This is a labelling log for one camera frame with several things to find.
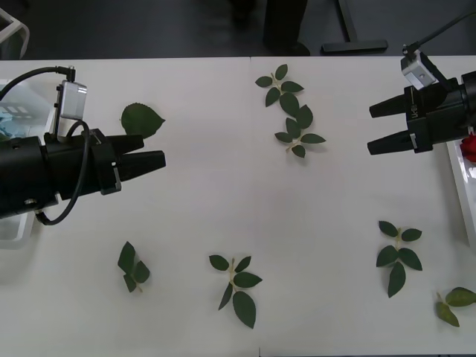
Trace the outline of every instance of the black cable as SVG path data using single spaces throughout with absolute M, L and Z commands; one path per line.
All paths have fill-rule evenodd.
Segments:
M 44 67 L 44 68 L 38 68 L 34 69 L 32 71 L 29 71 L 25 74 L 22 74 L 21 76 L 18 76 L 14 80 L 11 80 L 5 87 L 0 91 L 0 100 L 3 100 L 5 95 L 17 84 L 20 82 L 31 78 L 33 76 L 36 76 L 38 74 L 43 74 L 43 73 L 58 73 L 58 74 L 64 74 L 66 76 L 66 79 L 70 82 L 74 82 L 74 78 L 76 76 L 76 71 L 74 68 L 66 68 L 66 67 Z M 58 126 L 58 121 L 60 117 L 59 114 L 56 116 L 56 123 L 55 123 L 55 128 Z M 53 220 L 50 220 L 44 212 L 40 211 L 36 213 L 36 218 L 43 224 L 43 225 L 57 225 L 61 221 L 64 220 L 64 218 L 69 215 L 71 210 L 73 209 L 74 205 L 76 204 L 77 199 L 80 196 L 81 190 L 83 189 L 83 184 L 84 180 L 86 178 L 86 171 L 88 168 L 88 158 L 89 158 L 89 148 L 91 146 L 91 136 L 89 134 L 89 127 L 86 122 L 82 120 L 78 120 L 76 123 L 73 124 L 73 126 L 69 129 L 68 134 L 66 135 L 67 137 L 70 137 L 73 135 L 74 130 L 77 129 L 78 126 L 82 126 L 84 128 L 84 149 L 83 149 L 83 160 L 81 161 L 81 168 L 80 168 L 80 176 L 77 180 L 76 187 L 74 188 L 73 195 L 71 196 L 71 199 L 68 202 L 68 205 L 66 206 L 65 210 L 56 218 Z
M 66 136 L 71 137 L 73 135 L 74 130 L 76 130 L 78 126 L 82 126 L 84 128 L 84 132 L 83 132 L 83 135 L 84 135 L 84 150 L 83 150 L 83 161 L 81 162 L 80 177 L 77 180 L 76 187 L 74 188 L 73 195 L 71 196 L 71 199 L 69 200 L 68 205 L 66 206 L 65 210 L 56 219 L 50 220 L 45 215 L 44 212 L 36 213 L 36 218 L 43 225 L 57 225 L 58 223 L 63 221 L 64 218 L 66 218 L 67 215 L 69 215 L 69 213 L 73 209 L 74 205 L 76 204 L 76 201 L 77 201 L 78 197 L 80 196 L 81 189 L 83 188 L 84 180 L 86 178 L 86 171 L 87 171 L 87 168 L 88 168 L 89 147 L 91 146 L 91 136 L 89 134 L 88 124 L 86 124 L 86 122 L 84 122 L 82 120 L 78 120 L 69 129 L 68 134 Z
M 23 82 L 24 80 L 31 78 L 33 76 L 37 76 L 38 74 L 43 74 L 43 73 L 59 73 L 59 74 L 64 74 L 67 78 L 74 77 L 74 69 L 73 68 L 66 68 L 66 67 L 44 67 L 44 68 L 38 68 L 34 69 L 32 71 L 29 71 L 27 73 L 22 74 L 21 76 L 18 76 L 14 80 L 11 80 L 9 83 L 3 87 L 3 89 L 0 91 L 0 100 L 3 100 L 4 96 L 17 84 L 20 82 Z
M 473 15 L 476 15 L 476 11 L 472 11 L 471 13 L 464 13 L 462 15 L 459 15 L 456 19 L 451 20 L 449 23 L 442 26 L 438 30 L 434 31 L 433 33 L 430 33 L 426 37 L 423 37 L 423 39 L 421 39 L 420 41 L 416 41 L 416 42 L 412 43 L 411 45 L 407 46 L 408 53 L 412 54 L 417 49 L 419 49 L 422 45 L 424 45 L 426 42 L 434 39 L 436 36 L 439 36 L 441 33 L 445 32 L 446 30 L 448 30 L 450 27 L 454 26 L 458 22 L 464 20 L 467 17 L 473 16 Z

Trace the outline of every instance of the green leaf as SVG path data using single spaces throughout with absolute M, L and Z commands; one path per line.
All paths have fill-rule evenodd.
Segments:
M 228 283 L 228 286 L 226 287 L 225 293 L 223 294 L 222 302 L 220 303 L 218 311 L 223 309 L 226 306 L 226 304 L 228 303 L 228 301 L 230 301 L 231 294 L 233 294 L 233 285 Z
M 392 245 L 387 245 L 380 251 L 377 257 L 377 267 L 393 263 L 398 257 L 399 252 Z
M 298 123 L 291 118 L 286 118 L 286 130 L 294 139 L 300 137 L 300 127 L 298 126 Z
M 446 323 L 454 326 L 454 327 L 459 327 L 460 322 L 456 318 L 453 312 L 451 312 L 450 308 L 448 305 L 445 303 L 438 302 L 437 303 L 437 316 L 445 321 Z
M 276 73 L 274 73 L 274 76 L 276 77 L 277 80 L 282 80 L 286 75 L 288 74 L 288 65 L 280 65 Z
M 226 271 L 230 266 L 228 261 L 220 255 L 210 255 L 208 258 L 210 259 L 211 266 L 216 270 Z
M 296 145 L 291 150 L 296 156 L 299 156 L 300 158 L 304 158 L 304 156 L 306 156 L 306 149 L 304 149 L 302 145 Z
M 118 260 L 118 266 L 126 274 L 132 274 L 134 271 L 134 258 L 135 258 L 135 249 L 131 243 L 126 242 L 122 251 L 120 251 L 120 256 Z
M 129 275 L 125 274 L 124 281 L 126 282 L 127 290 L 129 290 L 129 292 L 133 292 L 135 290 L 135 287 L 137 286 L 134 279 L 132 279 Z
M 233 282 L 235 283 L 235 285 L 240 288 L 252 288 L 253 286 L 256 286 L 262 281 L 263 280 L 260 277 L 257 277 L 252 273 L 247 273 L 246 271 L 244 271 L 243 273 L 238 273 L 233 278 Z
M 474 294 L 474 292 L 472 292 L 471 290 L 469 290 L 469 289 L 467 289 L 467 288 L 462 288 L 461 286 L 458 286 L 457 288 L 454 288 L 452 291 L 453 291 L 453 292 L 456 292 L 456 291 L 458 291 L 458 290 L 460 290 L 460 291 L 462 291 L 462 292 L 471 292 L 471 293 Z
M 260 77 L 255 82 L 259 87 L 266 88 L 273 84 L 273 79 L 268 76 Z
M 282 141 L 283 143 L 291 143 L 292 142 L 292 136 L 288 134 L 287 132 L 277 132 L 274 134 L 277 140 Z
M 284 93 L 280 97 L 280 105 L 283 111 L 295 117 L 299 110 L 299 100 L 292 93 Z
M 307 129 L 311 126 L 313 115 L 308 106 L 301 106 L 295 117 L 301 129 Z
M 245 270 L 250 265 L 250 262 L 251 262 L 251 257 L 243 258 L 241 262 L 239 262 L 239 264 L 235 268 L 235 272 L 240 273 L 241 271 Z
M 388 282 L 388 297 L 391 298 L 405 285 L 405 268 L 400 262 L 396 262 L 390 272 L 390 281 Z
M 298 85 L 295 82 L 291 82 L 290 80 L 284 82 L 281 85 L 281 90 L 282 91 L 290 91 L 291 93 L 297 93 L 299 91 L 302 91 L 304 88 Z
M 392 224 L 389 223 L 389 222 L 379 221 L 379 228 L 380 228 L 380 231 L 381 231 L 383 234 L 387 234 L 387 235 L 390 236 L 390 237 L 395 238 L 396 236 L 399 235 L 399 232 L 398 232 L 398 230 L 395 228 L 395 226 L 392 225 Z
M 469 306 L 476 302 L 476 294 L 465 290 L 453 290 L 446 295 L 446 303 L 449 306 Z
M 402 240 L 406 242 L 413 242 L 422 236 L 422 232 L 418 229 L 410 228 L 402 233 Z
M 165 122 L 151 108 L 141 103 L 127 106 L 120 121 L 127 135 L 140 134 L 144 139 L 154 135 Z
M 320 144 L 325 143 L 326 139 L 316 134 L 304 134 L 300 142 L 305 144 Z
M 422 263 L 419 261 L 417 253 L 408 248 L 399 249 L 399 258 L 410 268 L 422 271 Z
M 138 283 L 142 284 L 145 283 L 147 279 L 149 279 L 150 271 L 146 267 L 146 265 L 142 262 L 142 260 L 137 263 L 134 269 L 134 279 Z
M 256 306 L 250 295 L 236 292 L 233 295 L 233 308 L 241 322 L 252 329 L 256 321 Z
M 273 104 L 276 100 L 280 99 L 280 91 L 278 88 L 273 87 L 270 90 L 268 90 L 268 93 L 266 94 L 266 99 L 265 99 L 265 105 L 270 106 Z

